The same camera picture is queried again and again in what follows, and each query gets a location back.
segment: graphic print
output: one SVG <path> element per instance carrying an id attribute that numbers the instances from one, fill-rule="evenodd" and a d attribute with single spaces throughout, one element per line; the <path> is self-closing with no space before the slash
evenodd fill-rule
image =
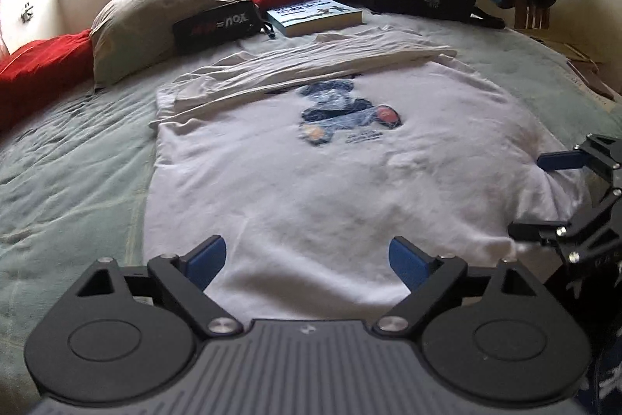
<path id="1" fill-rule="evenodd" d="M 306 85 L 299 94 L 309 97 L 315 104 L 302 112 L 301 136 L 312 145 L 331 142 L 338 130 L 353 130 L 377 123 L 387 129 L 402 125 L 397 112 L 390 106 L 374 106 L 362 97 L 352 97 L 352 79 L 334 79 Z M 359 143 L 382 136 L 378 130 L 364 130 L 346 139 L 346 143 Z"/>

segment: book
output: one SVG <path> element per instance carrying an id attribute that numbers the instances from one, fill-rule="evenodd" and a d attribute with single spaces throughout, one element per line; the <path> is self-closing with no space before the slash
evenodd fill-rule
<path id="1" fill-rule="evenodd" d="M 268 21 L 291 38 L 343 29 L 363 22 L 362 10 L 333 0 L 309 0 L 267 12 Z"/>

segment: light green bedsheet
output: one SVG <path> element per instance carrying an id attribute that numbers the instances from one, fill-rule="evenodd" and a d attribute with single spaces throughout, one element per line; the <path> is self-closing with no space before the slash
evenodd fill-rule
<path id="1" fill-rule="evenodd" d="M 622 137 L 622 108 L 607 112 L 581 91 L 548 49 L 512 31 L 397 15 L 373 25 L 407 25 L 458 50 L 458 59 L 506 88 L 566 146 L 588 132 Z M 23 413 L 37 392 L 24 342 L 63 291 L 101 256 L 142 262 L 142 216 L 154 162 L 158 85 L 246 49 L 260 53 L 312 37 L 257 35 L 169 61 L 101 93 L 76 93 L 0 146 L 0 413 Z"/>

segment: metal bolt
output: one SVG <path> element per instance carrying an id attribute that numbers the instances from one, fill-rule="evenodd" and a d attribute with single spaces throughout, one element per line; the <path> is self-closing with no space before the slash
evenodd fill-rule
<path id="1" fill-rule="evenodd" d="M 401 332 L 408 328 L 408 320 L 398 317 L 397 315 L 390 315 L 388 317 L 381 318 L 377 323 L 378 328 L 385 332 Z"/>
<path id="2" fill-rule="evenodd" d="M 214 334 L 230 334 L 238 330 L 238 322 L 229 317 L 220 317 L 209 322 L 207 329 Z"/>
<path id="3" fill-rule="evenodd" d="M 309 334 L 313 334 L 315 331 L 317 331 L 317 327 L 315 327 L 315 325 L 307 324 L 307 325 L 303 325 L 300 331 L 301 333 L 309 336 Z"/>

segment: wooden chair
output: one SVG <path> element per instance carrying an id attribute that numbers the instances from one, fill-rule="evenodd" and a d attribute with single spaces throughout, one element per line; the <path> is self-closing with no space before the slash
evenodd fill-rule
<path id="1" fill-rule="evenodd" d="M 548 29 L 550 8 L 528 6 L 527 0 L 515 0 L 515 29 Z"/>

